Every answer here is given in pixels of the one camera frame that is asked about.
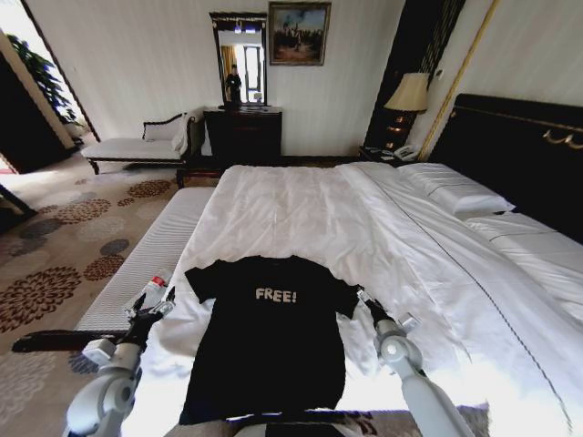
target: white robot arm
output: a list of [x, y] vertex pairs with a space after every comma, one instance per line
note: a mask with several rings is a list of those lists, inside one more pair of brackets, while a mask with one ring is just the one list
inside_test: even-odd
[[404, 323], [397, 323], [362, 288], [358, 297], [373, 314], [379, 358], [401, 378], [404, 399], [421, 434], [424, 437], [473, 437], [445, 392], [432, 383], [421, 368], [421, 351], [406, 337], [416, 320], [408, 315]]
[[131, 327], [117, 346], [109, 340], [94, 340], [83, 349], [99, 371], [69, 405], [69, 436], [118, 436], [121, 423], [131, 413], [141, 376], [139, 357], [146, 349], [149, 330], [174, 309], [174, 290], [151, 310], [140, 311], [145, 296], [136, 301]]

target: potted plant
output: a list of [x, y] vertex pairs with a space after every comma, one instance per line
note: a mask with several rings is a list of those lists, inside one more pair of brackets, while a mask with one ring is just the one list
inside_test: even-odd
[[71, 102], [61, 94], [63, 88], [60, 85], [60, 81], [50, 74], [49, 68], [53, 68], [55, 65], [30, 50], [26, 41], [14, 35], [7, 35], [7, 37], [46, 100], [53, 108], [53, 111], [55, 111], [56, 116], [65, 126], [69, 136], [72, 138], [80, 137], [83, 134], [83, 128], [76, 122], [75, 113], [70, 106]]

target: pillow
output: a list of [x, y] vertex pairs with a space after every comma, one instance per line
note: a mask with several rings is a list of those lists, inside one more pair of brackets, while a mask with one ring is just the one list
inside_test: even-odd
[[182, 115], [175, 116], [169, 121], [161, 122], [145, 122], [144, 123], [144, 136], [146, 141], [156, 141], [159, 139], [166, 139], [170, 141], [180, 128], [180, 123], [182, 120]]
[[583, 246], [523, 214], [465, 223], [528, 273], [564, 311], [583, 321]]
[[494, 191], [444, 166], [417, 163], [398, 170], [416, 188], [460, 219], [510, 211], [514, 205]]
[[180, 151], [182, 149], [182, 144], [186, 141], [186, 114], [180, 118], [179, 130], [177, 130], [176, 135], [172, 138], [172, 150]]

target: white duvet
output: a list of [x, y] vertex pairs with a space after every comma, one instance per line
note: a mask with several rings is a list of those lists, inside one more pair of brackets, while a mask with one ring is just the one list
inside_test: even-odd
[[[411, 312], [425, 371], [456, 404], [487, 402], [492, 435], [583, 434], [581, 328], [396, 170], [359, 163], [224, 174], [170, 284], [177, 307], [149, 335], [124, 436], [164, 435], [178, 422], [212, 311], [184, 272], [253, 255], [310, 259], [365, 286], [393, 315]], [[398, 377], [376, 358], [368, 310], [359, 303], [352, 320], [337, 318], [346, 355], [337, 409], [405, 409]]]

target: black headboard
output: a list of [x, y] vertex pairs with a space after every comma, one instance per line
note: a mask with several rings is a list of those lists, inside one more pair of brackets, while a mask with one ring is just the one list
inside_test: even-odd
[[583, 107], [461, 94], [429, 160], [583, 243]]

